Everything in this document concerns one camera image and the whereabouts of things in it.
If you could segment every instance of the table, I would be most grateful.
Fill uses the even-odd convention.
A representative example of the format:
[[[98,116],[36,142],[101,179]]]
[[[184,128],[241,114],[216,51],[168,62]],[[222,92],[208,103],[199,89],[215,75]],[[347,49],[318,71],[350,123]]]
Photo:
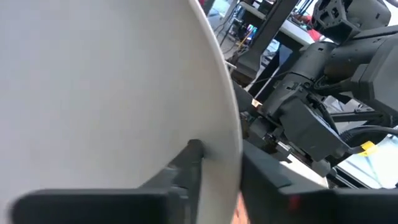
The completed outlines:
[[[249,5],[246,2],[240,2],[239,5],[248,12],[250,12],[251,14],[257,16],[262,20],[266,18],[266,15],[264,15],[262,12],[258,11],[255,7]],[[305,31],[299,26],[296,26],[293,22],[289,21],[288,19],[283,23],[282,27],[280,27],[279,32],[288,35],[290,38],[294,39],[295,41],[304,46],[314,43],[313,39],[310,37],[307,31]]]
[[[247,12],[250,12],[251,14],[257,16],[258,18],[262,20],[266,18],[266,15],[258,11],[255,7],[245,2],[241,2],[239,4],[241,7],[245,8]],[[275,40],[277,40],[284,46],[288,47],[293,52],[297,52],[303,46],[307,46],[314,43],[314,40],[311,38],[311,36],[308,34],[308,32],[305,29],[295,25],[289,19],[286,19],[284,21],[284,23],[282,24],[278,33],[275,36]],[[279,67],[280,67],[279,53],[277,52],[277,54],[270,61],[268,66],[264,69],[264,71],[260,75],[257,74],[253,82],[255,82],[256,80],[262,80],[273,76],[275,74],[275,71],[277,71]],[[255,99],[259,100],[260,102],[263,102],[263,98],[265,98],[271,92],[270,90],[264,91],[264,89],[266,86],[272,86],[268,85],[271,84],[271,82],[272,80],[270,80],[269,82],[255,83],[249,87],[248,92],[253,97],[255,97]]]

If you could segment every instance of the cable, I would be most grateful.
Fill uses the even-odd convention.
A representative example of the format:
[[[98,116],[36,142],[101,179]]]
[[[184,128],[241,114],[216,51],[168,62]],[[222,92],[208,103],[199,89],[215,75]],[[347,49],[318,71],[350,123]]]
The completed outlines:
[[[398,130],[396,130],[394,128],[388,128],[388,127],[382,127],[382,126],[376,126],[376,125],[359,126],[359,127],[347,130],[344,133],[346,133],[347,135],[355,136],[357,134],[375,133],[375,132],[398,136]]]
[[[240,41],[240,43],[238,45],[238,49],[236,49],[236,51],[238,51],[242,47],[243,43],[250,36],[250,34],[253,32],[253,30],[254,29],[251,29],[250,32],[244,37],[244,39],[242,41]],[[228,52],[230,52],[235,47],[235,45],[236,45],[236,42],[232,45],[232,47],[229,50],[227,50],[226,52],[223,52],[223,54],[227,54]]]
[[[323,119],[329,124],[330,128],[333,129],[336,133],[338,133],[336,124],[331,117],[329,111],[326,106],[317,99],[313,94],[309,94],[308,99],[314,104],[316,108],[318,108],[319,112],[321,112]]]
[[[233,16],[233,14],[234,14],[236,8],[239,6],[239,3],[240,3],[240,2],[236,3],[235,7],[232,9],[231,13],[230,13],[229,16],[225,19],[225,21],[213,30],[214,33],[215,33],[215,32],[218,30],[218,28],[220,28],[221,26],[223,27],[223,28],[216,34],[216,38],[217,38],[217,39],[218,39],[218,36],[220,35],[221,31],[224,30],[225,24],[226,24],[226,23],[231,19],[231,17]]]
[[[268,80],[273,79],[273,78],[279,78],[279,77],[281,77],[281,76],[283,76],[283,75],[286,75],[286,74],[289,73],[289,72],[290,72],[290,71],[282,72],[281,74],[275,75],[275,76],[273,76],[273,77],[264,78],[264,79],[262,79],[262,80],[258,80],[258,81],[252,82],[252,83],[250,83],[249,85],[253,85],[253,84],[256,84],[256,83],[268,81]]]
[[[223,54],[227,54],[227,53],[230,52],[235,46],[236,46],[236,42],[232,45],[232,47],[231,47],[230,49],[228,49],[226,52],[223,52]]]

